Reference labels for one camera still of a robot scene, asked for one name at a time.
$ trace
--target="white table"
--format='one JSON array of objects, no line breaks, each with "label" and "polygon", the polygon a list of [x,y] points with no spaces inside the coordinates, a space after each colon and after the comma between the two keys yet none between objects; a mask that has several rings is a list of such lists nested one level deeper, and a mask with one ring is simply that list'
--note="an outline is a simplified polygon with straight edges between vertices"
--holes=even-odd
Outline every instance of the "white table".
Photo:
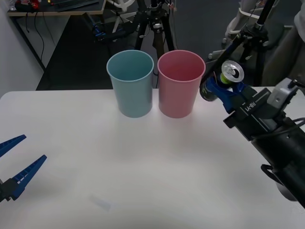
[{"label": "white table", "polygon": [[[48,159],[17,201],[0,204],[1,229],[304,229],[305,212],[261,170],[266,163],[223,123],[221,101],[198,95],[171,119],[154,106],[123,116],[113,91],[12,92],[0,100],[0,142],[27,138],[0,159],[6,180]],[[305,116],[305,99],[287,108]]]}]

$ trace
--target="red object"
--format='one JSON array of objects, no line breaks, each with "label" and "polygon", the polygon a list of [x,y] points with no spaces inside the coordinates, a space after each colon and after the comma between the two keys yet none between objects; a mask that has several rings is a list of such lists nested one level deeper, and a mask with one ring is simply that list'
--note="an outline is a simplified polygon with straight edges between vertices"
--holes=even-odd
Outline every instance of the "red object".
[{"label": "red object", "polygon": [[158,61],[159,108],[166,116],[183,118],[192,112],[205,63],[197,54],[175,50]]},{"label": "red object", "polygon": [[37,10],[39,8],[39,1],[31,0],[31,2],[32,2],[32,7]]}]

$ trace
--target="tripod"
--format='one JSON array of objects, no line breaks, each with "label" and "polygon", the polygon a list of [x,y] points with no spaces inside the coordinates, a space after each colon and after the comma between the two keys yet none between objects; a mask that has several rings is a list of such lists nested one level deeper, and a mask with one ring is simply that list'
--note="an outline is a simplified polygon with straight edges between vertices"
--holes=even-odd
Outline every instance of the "tripod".
[{"label": "tripod", "polygon": [[149,8],[146,6],[144,0],[137,0],[137,2],[139,5],[139,13],[141,13],[143,17],[141,17],[140,28],[134,49],[141,50],[145,31],[147,26],[149,26],[154,33],[152,45],[157,50],[157,57],[159,59],[165,53],[163,32],[165,34],[168,50],[173,51],[175,49],[169,23],[169,14],[162,8],[165,1],[151,0],[151,6]]},{"label": "tripod", "polygon": [[207,78],[210,77],[213,72],[217,71],[222,66],[223,62],[226,61],[242,43],[244,43],[244,52],[239,60],[240,63],[246,62],[247,57],[250,56],[253,49],[256,49],[257,51],[254,86],[261,85],[266,53],[265,46],[267,46],[269,40],[268,31],[264,28],[264,24],[274,2],[275,0],[268,0],[257,22],[254,25],[245,26],[240,33],[237,34],[232,44],[222,53],[215,64],[204,75],[201,80],[200,87],[202,87]]}]

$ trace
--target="blue cup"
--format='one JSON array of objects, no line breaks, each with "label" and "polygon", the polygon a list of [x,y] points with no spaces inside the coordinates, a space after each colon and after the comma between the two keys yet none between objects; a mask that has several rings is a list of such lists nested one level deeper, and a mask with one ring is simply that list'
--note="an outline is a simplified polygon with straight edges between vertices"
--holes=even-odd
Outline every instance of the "blue cup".
[{"label": "blue cup", "polygon": [[145,52],[127,50],[107,62],[119,109],[123,115],[138,118],[152,108],[153,59]]}]

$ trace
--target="cup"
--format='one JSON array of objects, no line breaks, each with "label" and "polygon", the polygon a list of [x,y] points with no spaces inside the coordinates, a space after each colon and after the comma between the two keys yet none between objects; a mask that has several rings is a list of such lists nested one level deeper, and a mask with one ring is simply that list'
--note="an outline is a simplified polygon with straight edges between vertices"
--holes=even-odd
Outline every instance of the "cup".
[{"label": "cup", "polygon": [[108,60],[107,72],[123,115],[138,118],[151,110],[153,66],[151,56],[138,50],[119,52]]},{"label": "cup", "polygon": [[175,50],[158,61],[159,108],[168,117],[183,118],[192,112],[205,63],[197,54]]}]

